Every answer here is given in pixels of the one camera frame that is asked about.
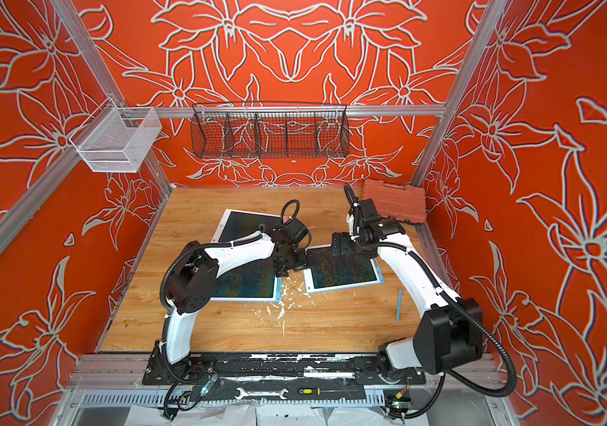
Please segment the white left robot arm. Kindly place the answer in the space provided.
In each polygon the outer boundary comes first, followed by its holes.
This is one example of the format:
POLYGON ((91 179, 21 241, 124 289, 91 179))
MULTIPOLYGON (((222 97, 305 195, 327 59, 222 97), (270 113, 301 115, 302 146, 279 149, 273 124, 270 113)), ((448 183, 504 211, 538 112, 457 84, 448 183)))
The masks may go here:
POLYGON ((288 201, 275 225, 260 225, 241 239, 188 243, 163 275, 159 298, 166 310, 162 338, 156 343, 157 363, 171 383, 191 383, 188 364, 191 336, 198 312, 212 298, 216 282, 225 273, 262 259, 273 263, 273 274, 287 278, 307 268, 303 239, 312 238, 297 218, 300 202, 288 201))

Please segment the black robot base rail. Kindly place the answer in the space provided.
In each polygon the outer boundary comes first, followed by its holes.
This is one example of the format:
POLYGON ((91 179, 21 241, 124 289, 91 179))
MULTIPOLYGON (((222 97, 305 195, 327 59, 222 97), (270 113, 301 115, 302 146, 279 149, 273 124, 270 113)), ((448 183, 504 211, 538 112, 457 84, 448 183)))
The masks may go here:
POLYGON ((381 369, 376 353, 212 353, 197 351, 172 363, 159 350, 150 356, 142 383, 189 382, 200 373, 215 372, 234 382, 298 379, 332 380, 358 385, 422 385, 424 374, 414 369, 381 369))

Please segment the blue stylus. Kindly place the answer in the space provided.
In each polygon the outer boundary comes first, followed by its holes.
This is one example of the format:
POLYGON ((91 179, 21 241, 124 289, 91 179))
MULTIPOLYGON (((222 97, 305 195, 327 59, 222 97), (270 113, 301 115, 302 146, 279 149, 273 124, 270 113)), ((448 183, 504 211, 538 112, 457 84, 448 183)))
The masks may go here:
POLYGON ((395 319, 397 322, 400 322, 400 316, 401 316, 401 305, 402 305, 402 289, 398 290, 398 294, 397 294, 397 307, 396 307, 396 315, 395 315, 395 319))

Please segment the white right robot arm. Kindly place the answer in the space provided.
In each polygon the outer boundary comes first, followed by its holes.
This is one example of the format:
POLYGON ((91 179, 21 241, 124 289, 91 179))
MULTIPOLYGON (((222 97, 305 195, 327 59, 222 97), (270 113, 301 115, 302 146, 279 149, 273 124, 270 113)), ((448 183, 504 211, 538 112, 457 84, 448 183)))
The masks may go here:
POLYGON ((349 230, 333 234, 333 254, 382 259, 420 314, 412 337, 380 347, 383 364, 392 370, 413 368, 430 375, 448 374, 488 397, 511 395, 518 382, 516 367, 502 343, 484 325, 481 306, 472 298, 463 299, 438 278, 398 220, 380 216, 374 202, 361 200, 348 184, 344 194, 350 205, 346 217, 349 230), (480 360, 484 343, 491 344, 503 361, 507 379, 499 388, 485 387, 455 371, 480 360))

